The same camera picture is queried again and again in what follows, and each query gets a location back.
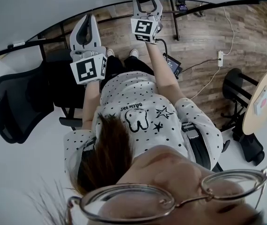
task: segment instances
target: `brown hair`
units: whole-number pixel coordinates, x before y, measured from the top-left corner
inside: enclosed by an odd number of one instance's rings
[[[78,173],[71,172],[74,188],[85,195],[94,189],[114,185],[130,168],[133,149],[126,126],[120,117],[99,115],[102,129],[95,150],[82,159]]]

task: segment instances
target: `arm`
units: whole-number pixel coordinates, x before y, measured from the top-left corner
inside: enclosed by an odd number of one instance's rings
[[[88,83],[82,108],[82,129],[91,130],[94,113],[99,105],[99,82]]]
[[[166,59],[158,49],[158,46],[146,43],[146,47],[156,78],[158,92],[175,105],[178,100],[185,98],[185,95],[180,90],[176,77],[174,76],[171,68],[168,66]]]

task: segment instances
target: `person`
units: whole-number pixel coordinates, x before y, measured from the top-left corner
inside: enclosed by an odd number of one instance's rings
[[[157,186],[176,202],[201,195],[223,149],[221,132],[185,97],[155,44],[146,43],[153,70],[138,51],[121,61],[109,49],[106,79],[89,83],[82,129],[64,137],[65,173],[85,196],[121,183]],[[238,185],[222,184],[230,195]],[[262,224],[261,214],[243,201],[196,201],[156,224]]]

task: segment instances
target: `black cable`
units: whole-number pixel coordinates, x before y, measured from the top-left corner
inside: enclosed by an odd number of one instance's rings
[[[191,67],[189,67],[189,68],[187,68],[187,69],[181,71],[181,73],[183,73],[183,72],[185,72],[186,70],[189,70],[189,69],[191,69],[191,68],[193,68],[193,67],[195,67],[195,66],[201,65],[201,64],[203,64],[203,63],[205,63],[205,62],[209,62],[209,61],[218,61],[218,59],[209,59],[209,60],[203,61],[202,63],[193,65],[193,66],[191,66]]]
[[[158,42],[158,41],[163,42],[163,44],[165,45],[166,61],[168,62],[168,50],[167,50],[167,44],[166,44],[166,42],[165,42],[163,39],[161,39],[161,38],[157,38],[157,39],[156,39],[156,42]]]

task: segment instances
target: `star graphic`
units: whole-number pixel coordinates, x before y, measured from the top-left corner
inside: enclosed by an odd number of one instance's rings
[[[158,132],[160,132],[160,129],[163,128],[163,125],[161,125],[161,122],[159,122],[158,124],[154,124],[154,126],[155,128],[153,130],[157,129]]]
[[[156,109],[156,110],[158,111],[158,115],[157,115],[156,118],[158,118],[160,116],[164,116],[166,119],[169,119],[169,115],[173,114],[173,112],[170,113],[170,112],[167,111],[167,107],[165,107],[162,110],[158,110],[158,109]]]

